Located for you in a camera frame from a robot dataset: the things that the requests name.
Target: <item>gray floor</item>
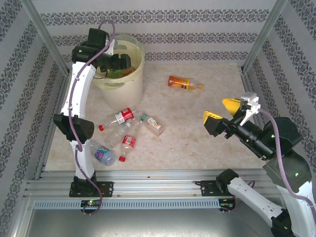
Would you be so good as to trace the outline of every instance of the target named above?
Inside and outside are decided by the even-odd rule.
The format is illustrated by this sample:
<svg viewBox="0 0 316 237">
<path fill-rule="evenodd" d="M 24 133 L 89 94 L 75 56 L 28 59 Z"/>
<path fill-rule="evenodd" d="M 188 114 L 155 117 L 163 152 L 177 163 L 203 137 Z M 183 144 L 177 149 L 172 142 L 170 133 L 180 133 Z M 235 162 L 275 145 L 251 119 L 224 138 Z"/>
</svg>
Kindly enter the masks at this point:
<svg viewBox="0 0 316 237">
<path fill-rule="evenodd" d="M 272 237 L 269 226 L 244 203 L 217 209 L 34 210 L 28 237 Z"/>
</svg>

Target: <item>red label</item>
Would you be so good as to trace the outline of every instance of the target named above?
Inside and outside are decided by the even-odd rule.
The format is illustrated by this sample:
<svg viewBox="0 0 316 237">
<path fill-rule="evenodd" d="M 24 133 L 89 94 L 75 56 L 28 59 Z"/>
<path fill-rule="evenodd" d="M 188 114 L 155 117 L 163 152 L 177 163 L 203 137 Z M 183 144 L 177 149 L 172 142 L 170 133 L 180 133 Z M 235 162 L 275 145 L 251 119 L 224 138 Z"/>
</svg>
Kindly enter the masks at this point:
<svg viewBox="0 0 316 237">
<path fill-rule="evenodd" d="M 122 110 L 121 113 L 122 113 L 122 116 L 123 116 L 125 121 L 128 121 L 129 119 L 133 119 L 134 118 L 133 112 L 130 110 L 130 108 Z"/>
<path fill-rule="evenodd" d="M 122 143 L 128 144 L 128 145 L 130 145 L 131 147 L 134 147 L 134 146 L 135 146 L 135 142 L 136 142 L 135 137 L 127 136 L 127 135 L 126 135 L 126 136 L 124 137 Z"/>
</svg>

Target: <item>blue bottle label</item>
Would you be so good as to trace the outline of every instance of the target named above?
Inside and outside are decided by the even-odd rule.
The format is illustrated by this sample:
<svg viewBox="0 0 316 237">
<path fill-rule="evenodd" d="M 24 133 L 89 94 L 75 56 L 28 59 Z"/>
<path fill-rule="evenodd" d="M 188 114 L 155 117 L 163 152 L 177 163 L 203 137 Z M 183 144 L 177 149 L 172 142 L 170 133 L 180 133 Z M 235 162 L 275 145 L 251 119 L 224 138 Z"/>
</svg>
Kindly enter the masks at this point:
<svg viewBox="0 0 316 237">
<path fill-rule="evenodd" d="M 96 159 L 98 161 L 101 161 L 103 156 L 105 155 L 105 153 L 108 152 L 108 151 L 109 151 L 109 149 L 107 149 L 104 146 L 99 147 L 98 150 L 94 153 L 94 157 L 96 157 Z"/>
</svg>

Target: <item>orange juice bottle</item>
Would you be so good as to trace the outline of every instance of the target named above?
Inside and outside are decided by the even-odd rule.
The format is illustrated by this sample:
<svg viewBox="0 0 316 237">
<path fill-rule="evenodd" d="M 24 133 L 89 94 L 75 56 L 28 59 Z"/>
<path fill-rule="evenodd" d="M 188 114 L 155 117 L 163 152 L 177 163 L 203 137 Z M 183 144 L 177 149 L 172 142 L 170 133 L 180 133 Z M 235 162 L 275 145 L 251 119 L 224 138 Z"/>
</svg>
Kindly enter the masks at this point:
<svg viewBox="0 0 316 237">
<path fill-rule="evenodd" d="M 201 83 L 195 82 L 193 79 L 179 78 L 175 76 L 170 76 L 168 80 L 168 86 L 180 87 L 186 90 L 202 89 L 203 85 Z"/>
</svg>

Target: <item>crushed plastic bottle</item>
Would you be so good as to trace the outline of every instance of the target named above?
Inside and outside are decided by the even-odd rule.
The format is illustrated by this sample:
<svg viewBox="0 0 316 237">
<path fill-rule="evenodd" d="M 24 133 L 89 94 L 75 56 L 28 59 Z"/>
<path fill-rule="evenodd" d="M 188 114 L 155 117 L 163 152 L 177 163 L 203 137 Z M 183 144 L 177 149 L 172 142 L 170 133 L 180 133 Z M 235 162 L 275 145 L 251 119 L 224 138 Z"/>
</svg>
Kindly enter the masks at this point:
<svg viewBox="0 0 316 237">
<path fill-rule="evenodd" d="M 135 113 L 135 117 L 140 119 L 144 123 L 146 128 L 148 128 L 151 132 L 153 132 L 158 137 L 164 131 L 164 126 L 162 126 L 161 123 L 159 123 L 156 118 L 154 118 L 151 115 L 145 114 L 143 111 L 137 111 Z"/>
<path fill-rule="evenodd" d="M 117 158 L 114 152 L 94 140 L 90 141 L 90 152 L 94 158 L 106 166 L 113 164 Z"/>
<path fill-rule="evenodd" d="M 130 122 L 127 122 L 125 124 L 122 124 L 118 126 L 111 135 L 109 135 L 107 138 L 104 139 L 105 146 L 113 149 L 113 147 L 119 143 L 122 142 L 124 136 L 127 134 L 131 124 Z"/>
<path fill-rule="evenodd" d="M 116 127 L 118 125 L 121 125 L 129 121 L 130 119 L 133 119 L 135 112 L 136 112 L 136 109 L 134 107 L 130 107 L 125 110 L 122 110 L 116 115 L 106 117 L 104 123 L 99 125 L 100 131 L 103 131 L 105 128 Z"/>
<path fill-rule="evenodd" d="M 175 76 L 170 76 L 168 80 L 168 86 L 180 87 L 186 90 L 202 89 L 203 84 L 194 81 L 194 79 L 179 78 Z"/>
<path fill-rule="evenodd" d="M 131 127 L 127 135 L 124 136 L 124 139 L 120 147 L 120 157 L 118 159 L 119 161 L 125 162 L 126 156 L 135 147 L 137 133 L 141 125 L 142 122 L 139 119 L 133 119 L 131 121 Z"/>
</svg>

